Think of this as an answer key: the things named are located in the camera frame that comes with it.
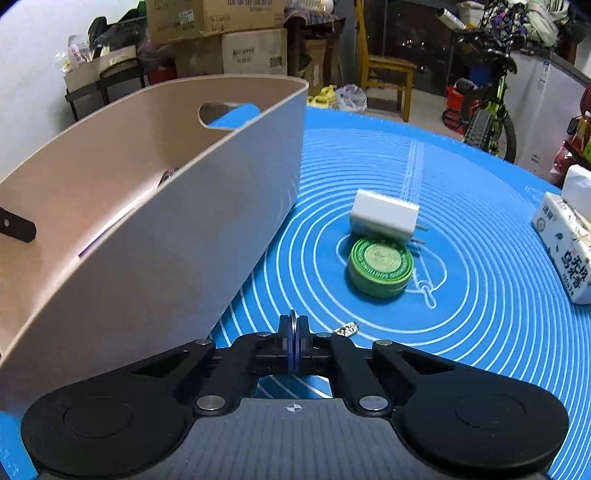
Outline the white appliance cabinet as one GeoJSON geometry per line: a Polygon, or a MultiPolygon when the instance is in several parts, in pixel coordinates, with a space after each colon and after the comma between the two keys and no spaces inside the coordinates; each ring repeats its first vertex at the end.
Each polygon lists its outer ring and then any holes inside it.
{"type": "Polygon", "coordinates": [[[505,104],[517,135],[515,164],[550,181],[555,155],[567,136],[589,77],[558,55],[513,52],[518,73],[507,78],[505,104]]]}

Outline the large cardboard box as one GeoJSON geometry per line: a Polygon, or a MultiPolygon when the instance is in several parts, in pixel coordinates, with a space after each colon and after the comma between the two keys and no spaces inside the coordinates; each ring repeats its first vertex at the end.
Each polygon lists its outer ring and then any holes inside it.
{"type": "Polygon", "coordinates": [[[250,30],[180,42],[173,59],[178,77],[287,75],[287,30],[250,30]]]}

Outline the beige plastic storage bin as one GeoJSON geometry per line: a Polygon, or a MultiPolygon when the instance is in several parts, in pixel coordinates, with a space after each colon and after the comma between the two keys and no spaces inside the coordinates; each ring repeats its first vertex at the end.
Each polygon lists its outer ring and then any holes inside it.
{"type": "Polygon", "coordinates": [[[307,96],[295,77],[160,83],[2,181],[1,208],[37,228],[1,233],[4,412],[209,333],[294,206],[307,96]]]}

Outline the white plastic bag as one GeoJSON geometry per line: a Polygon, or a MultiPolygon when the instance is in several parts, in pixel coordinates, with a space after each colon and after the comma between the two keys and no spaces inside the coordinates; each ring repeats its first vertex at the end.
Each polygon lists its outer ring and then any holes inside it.
{"type": "Polygon", "coordinates": [[[348,84],[335,90],[335,109],[339,111],[363,114],[368,107],[365,91],[355,84],[348,84]]]}

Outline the white tissue pack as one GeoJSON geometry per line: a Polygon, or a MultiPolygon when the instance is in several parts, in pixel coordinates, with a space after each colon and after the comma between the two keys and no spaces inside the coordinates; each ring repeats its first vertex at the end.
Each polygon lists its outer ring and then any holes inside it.
{"type": "Polygon", "coordinates": [[[572,303],[590,304],[590,171],[573,165],[560,194],[546,192],[532,225],[572,303]]]}

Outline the small metal keyring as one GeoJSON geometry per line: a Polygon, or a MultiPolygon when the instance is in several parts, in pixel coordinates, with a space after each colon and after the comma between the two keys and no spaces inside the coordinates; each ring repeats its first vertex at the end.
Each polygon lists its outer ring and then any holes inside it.
{"type": "Polygon", "coordinates": [[[349,322],[349,323],[343,324],[343,325],[339,326],[338,328],[336,328],[334,330],[334,333],[336,335],[349,338],[353,335],[356,335],[356,333],[358,333],[359,330],[360,330],[360,327],[356,322],[349,322]]]}

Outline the purple orange folding toy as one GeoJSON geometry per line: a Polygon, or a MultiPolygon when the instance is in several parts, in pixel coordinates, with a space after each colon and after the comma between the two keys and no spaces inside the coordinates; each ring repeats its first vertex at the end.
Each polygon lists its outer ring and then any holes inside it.
{"type": "Polygon", "coordinates": [[[105,226],[99,230],[90,240],[90,242],[78,253],[79,258],[83,258],[86,254],[92,251],[97,242],[108,234],[114,228],[113,225],[105,226]]]}

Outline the wooden chair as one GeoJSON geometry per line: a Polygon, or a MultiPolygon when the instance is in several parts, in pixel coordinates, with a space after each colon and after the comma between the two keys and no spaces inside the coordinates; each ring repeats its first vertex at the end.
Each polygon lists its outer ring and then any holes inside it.
{"type": "Polygon", "coordinates": [[[403,121],[408,122],[417,66],[404,59],[370,55],[363,1],[356,0],[353,5],[356,14],[356,62],[358,62],[361,88],[363,90],[369,88],[395,90],[397,110],[402,113],[403,121]]]}

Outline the white USB wall charger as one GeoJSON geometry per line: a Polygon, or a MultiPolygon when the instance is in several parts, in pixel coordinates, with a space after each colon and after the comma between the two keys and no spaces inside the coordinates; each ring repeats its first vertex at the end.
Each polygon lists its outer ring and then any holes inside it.
{"type": "Polygon", "coordinates": [[[418,223],[419,213],[418,204],[359,189],[349,213],[349,224],[356,235],[379,235],[407,245],[417,241],[414,238],[417,229],[429,230],[418,223]]]}

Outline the green round tin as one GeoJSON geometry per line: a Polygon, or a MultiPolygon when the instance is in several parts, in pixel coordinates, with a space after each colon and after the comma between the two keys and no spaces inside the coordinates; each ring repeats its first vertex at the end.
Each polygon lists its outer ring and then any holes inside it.
{"type": "Polygon", "coordinates": [[[410,250],[387,238],[363,237],[349,251],[348,274],[353,286],[373,298],[400,295],[415,267],[410,250]]]}

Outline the black remote control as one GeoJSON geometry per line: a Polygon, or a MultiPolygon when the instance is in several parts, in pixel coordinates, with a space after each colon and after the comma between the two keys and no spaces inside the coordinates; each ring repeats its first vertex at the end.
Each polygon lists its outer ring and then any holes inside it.
{"type": "Polygon", "coordinates": [[[158,182],[158,186],[161,186],[162,184],[164,184],[164,183],[165,183],[167,180],[169,180],[169,179],[170,179],[170,178],[171,178],[171,177],[172,177],[174,174],[176,174],[176,170],[175,170],[175,169],[168,169],[168,170],[166,170],[166,171],[165,171],[165,172],[162,174],[162,176],[161,176],[161,178],[160,178],[160,180],[159,180],[159,182],[158,182]]]}

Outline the upper cardboard box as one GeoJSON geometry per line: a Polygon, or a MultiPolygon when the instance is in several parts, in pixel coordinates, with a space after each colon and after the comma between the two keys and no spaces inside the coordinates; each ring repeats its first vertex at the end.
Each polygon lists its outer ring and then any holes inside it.
{"type": "Polygon", "coordinates": [[[145,4],[150,39],[158,45],[283,25],[283,1],[153,0],[145,4]]]}

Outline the yellow detergent jug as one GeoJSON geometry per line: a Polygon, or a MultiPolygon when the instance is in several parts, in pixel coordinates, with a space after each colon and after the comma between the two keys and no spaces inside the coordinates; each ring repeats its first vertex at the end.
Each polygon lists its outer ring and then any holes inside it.
{"type": "Polygon", "coordinates": [[[320,109],[332,109],[335,100],[337,100],[336,88],[335,85],[322,87],[320,93],[317,95],[308,96],[307,105],[320,109]]]}

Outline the blue silicone baking mat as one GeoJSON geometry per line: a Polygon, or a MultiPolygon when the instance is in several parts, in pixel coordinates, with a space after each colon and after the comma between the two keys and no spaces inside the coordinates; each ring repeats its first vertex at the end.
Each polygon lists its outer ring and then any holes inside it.
{"type": "Polygon", "coordinates": [[[221,347],[280,315],[314,331],[348,322],[356,345],[389,339],[536,384],[568,411],[553,479],[590,475],[590,310],[574,305],[532,218],[547,182],[447,137],[308,109],[297,203],[214,326],[221,347]],[[349,211],[360,189],[415,202],[423,227],[406,291],[391,301],[349,284],[349,211]]]}

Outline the black metal shelf rack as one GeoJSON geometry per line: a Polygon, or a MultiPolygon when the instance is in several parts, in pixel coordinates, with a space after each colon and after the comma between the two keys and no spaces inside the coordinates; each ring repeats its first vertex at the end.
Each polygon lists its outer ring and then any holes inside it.
{"type": "Polygon", "coordinates": [[[110,103],[108,89],[114,85],[124,83],[137,79],[139,81],[139,88],[146,87],[146,79],[144,75],[144,68],[141,61],[134,57],[124,59],[107,67],[99,73],[99,78],[95,82],[80,88],[70,90],[66,88],[65,100],[69,104],[73,119],[75,122],[79,120],[78,112],[75,106],[75,101],[94,93],[99,93],[102,98],[104,106],[110,103]]]}

